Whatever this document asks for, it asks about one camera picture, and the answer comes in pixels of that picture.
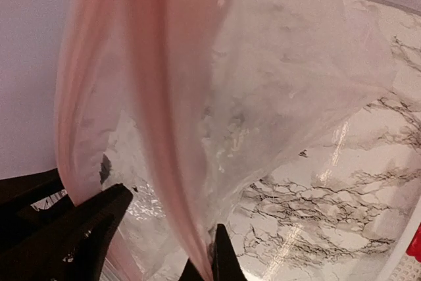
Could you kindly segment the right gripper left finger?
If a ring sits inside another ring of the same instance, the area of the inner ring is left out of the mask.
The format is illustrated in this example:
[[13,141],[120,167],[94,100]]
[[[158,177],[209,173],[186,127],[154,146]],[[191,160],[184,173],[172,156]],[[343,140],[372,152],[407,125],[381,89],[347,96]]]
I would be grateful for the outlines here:
[[32,204],[63,189],[53,169],[1,181],[1,279],[98,280],[133,195],[122,184],[79,206],[64,196],[46,210]]

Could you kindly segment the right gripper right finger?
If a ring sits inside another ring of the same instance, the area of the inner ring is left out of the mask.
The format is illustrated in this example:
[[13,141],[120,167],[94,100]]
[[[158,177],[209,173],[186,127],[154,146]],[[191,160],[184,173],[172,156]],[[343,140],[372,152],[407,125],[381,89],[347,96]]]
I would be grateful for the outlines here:
[[[228,231],[223,224],[216,227],[215,241],[213,243],[212,278],[214,281],[245,281],[245,275],[241,269],[235,254]],[[187,261],[182,272],[182,281],[203,281],[197,269]]]

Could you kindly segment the white plastic basket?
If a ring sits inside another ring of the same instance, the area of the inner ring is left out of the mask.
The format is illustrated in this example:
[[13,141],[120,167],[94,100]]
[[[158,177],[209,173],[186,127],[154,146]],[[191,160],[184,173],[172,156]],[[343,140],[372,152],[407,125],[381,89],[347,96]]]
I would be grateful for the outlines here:
[[406,253],[406,250],[412,241],[418,227],[420,225],[420,208],[417,208],[412,213],[410,220],[408,221],[407,227],[404,229],[402,236],[396,243],[394,250],[391,252],[389,259],[386,261],[385,266],[376,277],[375,281],[386,281],[395,270],[402,257]]

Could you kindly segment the clear zip top bag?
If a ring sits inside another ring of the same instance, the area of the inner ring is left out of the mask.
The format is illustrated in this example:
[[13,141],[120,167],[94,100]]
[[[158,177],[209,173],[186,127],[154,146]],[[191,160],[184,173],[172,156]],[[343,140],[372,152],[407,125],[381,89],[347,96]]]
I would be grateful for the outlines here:
[[107,250],[143,280],[181,247],[212,278],[216,225],[241,190],[392,87],[372,17],[343,0],[72,0],[59,57],[55,146],[80,205],[128,118],[139,179],[161,212],[126,217]]

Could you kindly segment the red bell pepper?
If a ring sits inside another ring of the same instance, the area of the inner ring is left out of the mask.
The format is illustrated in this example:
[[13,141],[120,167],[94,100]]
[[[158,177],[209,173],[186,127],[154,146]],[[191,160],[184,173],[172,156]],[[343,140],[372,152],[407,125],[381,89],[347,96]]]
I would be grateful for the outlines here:
[[421,225],[418,227],[410,242],[406,254],[410,257],[414,257],[419,263],[421,262]]

